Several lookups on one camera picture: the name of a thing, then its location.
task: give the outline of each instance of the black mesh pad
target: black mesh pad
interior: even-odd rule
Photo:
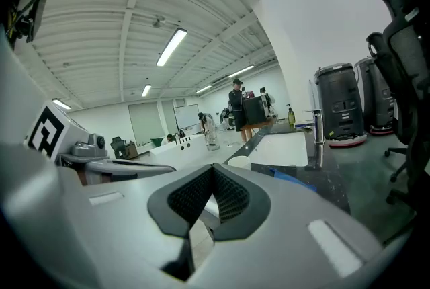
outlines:
[[[221,222],[215,241],[246,239],[269,215],[267,193],[221,165],[204,166],[158,189],[148,200],[148,212],[163,233],[188,239],[211,194]]]

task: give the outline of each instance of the black chair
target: black chair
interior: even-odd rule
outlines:
[[[128,159],[128,151],[126,149],[126,143],[124,140],[117,140],[116,142],[112,142],[110,144],[112,149],[114,150],[115,158],[117,159]]]
[[[412,114],[410,109],[411,95],[414,95],[411,85],[408,84],[408,77],[403,67],[399,65],[385,44],[383,35],[374,32],[366,39],[369,44],[370,54],[375,59],[375,64],[390,87],[394,98],[394,115],[392,128],[401,143],[407,145],[413,136],[416,126],[412,124]],[[406,155],[406,147],[390,147],[385,151],[385,156],[389,157],[391,152]],[[394,183],[398,175],[406,169],[406,161],[390,176],[390,181]]]
[[[383,34],[368,37],[369,49],[397,101],[397,137],[408,145],[406,152],[400,150],[406,153],[408,193],[391,190],[387,202],[400,198],[416,210],[425,195],[423,184],[430,181],[424,171],[430,157],[427,121],[430,74],[426,47],[430,32],[426,17],[411,0],[383,2],[390,10],[392,22]]]

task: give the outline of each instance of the white wall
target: white wall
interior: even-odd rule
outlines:
[[[22,143],[46,96],[22,67],[0,25],[0,142]]]
[[[286,104],[290,102],[290,98],[286,89],[284,76],[279,67],[268,69],[267,71],[241,80],[243,81],[242,87],[245,87],[246,91],[253,91],[256,97],[260,95],[260,88],[265,87],[266,93],[275,99],[274,105],[276,112],[279,114],[278,118],[286,118],[288,112]],[[214,93],[209,93],[200,98],[198,102],[200,111],[209,112],[214,118],[215,123],[218,124],[220,116],[217,116],[216,113],[221,113],[228,106],[228,94],[232,89],[232,84],[227,85]]]
[[[381,0],[260,0],[254,12],[272,43],[296,117],[310,107],[308,81],[319,67],[365,58],[366,37],[390,15]]]

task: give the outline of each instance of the countertop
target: countertop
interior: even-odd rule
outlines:
[[[289,134],[292,132],[304,133],[306,150],[308,152],[307,166],[275,166],[252,163],[251,169],[255,172],[273,177],[273,173],[269,169],[274,168],[282,173],[291,175],[304,183],[314,185],[316,186],[316,192],[318,192],[318,194],[349,214],[350,209],[348,197],[345,191],[343,178],[339,171],[339,166],[333,156],[333,152],[327,143],[314,143],[312,130],[295,129],[290,127],[287,123],[265,126],[224,163],[228,164],[228,160],[233,157],[238,157],[239,155],[248,156],[265,135]]]

